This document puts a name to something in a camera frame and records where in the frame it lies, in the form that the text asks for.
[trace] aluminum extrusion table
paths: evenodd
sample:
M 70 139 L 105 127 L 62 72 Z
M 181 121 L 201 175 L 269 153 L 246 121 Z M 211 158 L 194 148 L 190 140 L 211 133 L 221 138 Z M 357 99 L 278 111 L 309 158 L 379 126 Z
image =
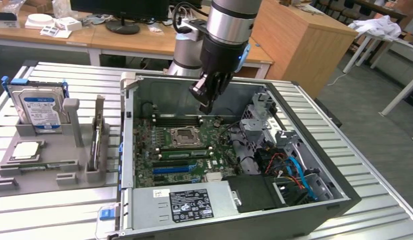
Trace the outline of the aluminum extrusion table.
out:
M 22 67 L 14 77 L 30 80 L 66 79 L 71 98 L 79 99 L 79 123 L 90 123 L 95 95 L 105 96 L 105 122 L 111 126 L 106 186 L 0 197 L 0 240 L 91 240 L 95 238 L 97 210 L 115 202 L 119 144 L 119 75 L 133 69 L 39 62 Z M 143 73 L 159 73 L 138 70 Z M 330 219 L 298 240 L 364 239 L 413 240 L 413 209 L 333 125 L 303 90 L 274 81 L 306 128 L 346 176 L 360 202 L 342 217 Z M 0 161 L 15 132 L 18 115 L 7 95 L 0 97 Z M 289 121 L 282 123 L 290 128 Z M 111 231 L 114 221 L 101 225 Z

